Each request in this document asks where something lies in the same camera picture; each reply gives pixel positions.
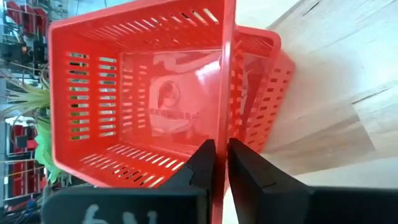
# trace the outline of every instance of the wooden surface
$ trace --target wooden surface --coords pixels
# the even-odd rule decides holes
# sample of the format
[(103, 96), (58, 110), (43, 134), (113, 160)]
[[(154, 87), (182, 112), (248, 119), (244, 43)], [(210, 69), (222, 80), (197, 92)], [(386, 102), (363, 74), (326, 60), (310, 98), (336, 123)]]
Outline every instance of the wooden surface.
[(272, 26), (297, 71), (265, 158), (296, 175), (398, 156), (397, 12), (303, 0)]

